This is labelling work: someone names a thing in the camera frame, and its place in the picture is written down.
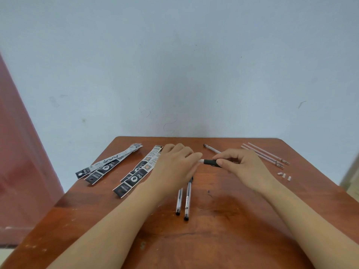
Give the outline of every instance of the table surface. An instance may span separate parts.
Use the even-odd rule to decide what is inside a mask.
[[[282,184],[359,243],[359,204],[282,140],[117,137],[95,162],[136,142],[143,147],[94,186],[78,180],[13,251],[2,268],[46,268],[124,200],[112,189],[154,145],[179,142],[195,152],[202,152],[203,158],[214,155],[203,147],[204,143],[223,151],[251,142],[287,160],[290,165],[285,166],[284,171],[292,177],[291,181],[277,175],[281,170],[275,165],[267,161],[264,164]],[[177,194],[167,197],[148,217],[123,268],[313,268],[271,206],[221,168],[198,167],[188,222],[183,220],[184,202],[181,215],[175,215],[176,200]]]

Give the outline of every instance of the red door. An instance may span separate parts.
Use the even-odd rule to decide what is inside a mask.
[[[0,56],[0,246],[19,244],[63,194]]]

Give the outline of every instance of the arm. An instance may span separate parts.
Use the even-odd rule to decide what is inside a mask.
[[[236,158],[240,164],[224,158]],[[251,150],[228,149],[213,157],[252,190],[262,194],[288,226],[316,269],[354,269],[359,245],[280,184]]]
[[[48,269],[120,268],[148,215],[194,174],[202,153],[167,144],[150,177],[66,249]]]

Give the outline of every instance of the wooden table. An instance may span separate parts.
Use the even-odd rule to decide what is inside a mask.
[[[282,140],[117,137],[95,162],[136,142],[143,147],[94,186],[77,181],[2,268],[46,268],[122,202],[112,189],[154,145],[179,142],[202,152],[204,158],[214,155],[203,147],[204,143],[223,151],[251,142],[280,156],[290,162],[285,173],[292,180],[278,176],[280,169],[264,161],[270,172],[326,220],[359,242],[359,204]],[[175,215],[176,199],[177,195],[164,199],[146,220],[123,268],[313,268],[271,206],[223,169],[198,167],[188,222],[183,220],[184,204],[181,216]]]

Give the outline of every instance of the left hand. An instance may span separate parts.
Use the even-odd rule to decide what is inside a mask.
[[[202,153],[193,153],[188,146],[179,143],[166,144],[146,183],[165,197],[184,187],[195,173]]]

